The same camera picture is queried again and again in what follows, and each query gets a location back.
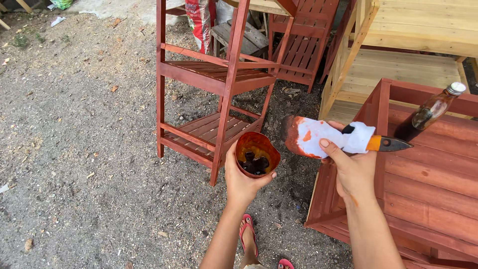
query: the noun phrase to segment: red sack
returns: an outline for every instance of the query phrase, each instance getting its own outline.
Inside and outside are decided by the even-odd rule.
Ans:
[[[216,18],[216,2],[214,0],[185,0],[186,15],[189,26],[199,52],[207,54],[211,51],[211,28]]]

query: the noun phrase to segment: dirt ground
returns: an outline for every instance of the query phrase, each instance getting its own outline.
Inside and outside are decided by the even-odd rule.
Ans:
[[[0,32],[0,60],[10,58],[0,67],[0,187],[12,187],[0,194],[0,268],[198,268],[225,206],[224,170],[210,187],[206,167],[168,148],[156,155],[155,25],[68,14],[52,28],[55,17],[7,14],[12,29]],[[12,45],[19,29],[25,48]],[[196,49],[185,23],[166,38]],[[216,109],[217,95],[167,83],[169,123]],[[303,91],[290,98],[284,86]],[[259,258],[269,268],[281,258],[297,269],[350,268],[347,244],[303,228],[318,161],[288,152],[274,129],[288,114],[317,117],[320,86],[305,90],[278,82],[262,129],[286,162],[248,208]],[[258,112],[265,91],[233,103]]]

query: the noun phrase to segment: paintbrush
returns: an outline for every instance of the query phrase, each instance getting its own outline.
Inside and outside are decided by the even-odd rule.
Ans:
[[[287,148],[299,155],[323,159],[327,154],[319,141],[326,138],[349,153],[374,151],[397,151],[413,147],[401,139],[373,135],[375,127],[361,122],[351,123],[339,131],[325,121],[316,121],[299,116],[285,116],[281,121],[281,139]]]

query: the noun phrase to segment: hand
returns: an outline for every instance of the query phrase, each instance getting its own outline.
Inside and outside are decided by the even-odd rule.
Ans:
[[[257,191],[269,184],[277,176],[277,173],[274,171],[259,179],[253,179],[244,175],[236,163],[236,144],[237,141],[232,144],[226,153],[227,204],[245,211],[256,197]]]
[[[336,122],[328,122],[328,124],[339,131],[345,127]],[[353,202],[357,205],[358,200],[375,199],[373,179],[376,151],[349,157],[328,139],[321,139],[320,147],[330,156],[323,159],[322,163],[337,165],[337,192],[345,202]]]

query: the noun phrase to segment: fingernail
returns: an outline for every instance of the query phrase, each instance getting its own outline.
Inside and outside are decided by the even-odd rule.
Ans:
[[[327,139],[320,139],[320,144],[323,147],[328,147],[328,145],[330,145],[330,142]]]

